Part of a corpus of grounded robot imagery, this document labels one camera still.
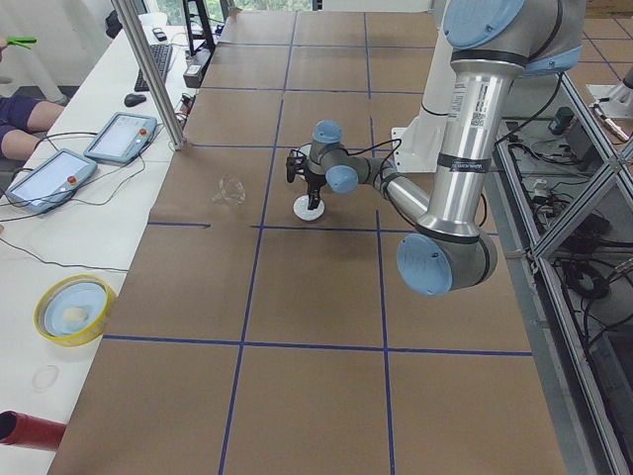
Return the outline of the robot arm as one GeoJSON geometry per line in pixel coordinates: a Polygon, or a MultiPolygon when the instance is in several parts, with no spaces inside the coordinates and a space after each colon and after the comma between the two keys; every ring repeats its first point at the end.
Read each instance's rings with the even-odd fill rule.
{"type": "Polygon", "coordinates": [[[517,77],[562,73],[579,61],[586,9],[584,1],[448,3],[442,32],[456,78],[430,194],[387,159],[350,153],[334,121],[319,122],[307,150],[288,156],[287,180],[304,177],[310,210],[319,207],[322,186],[338,194],[375,188],[415,228],[397,252],[414,292],[444,295],[484,282],[497,251],[475,219],[503,103],[517,77]]]}

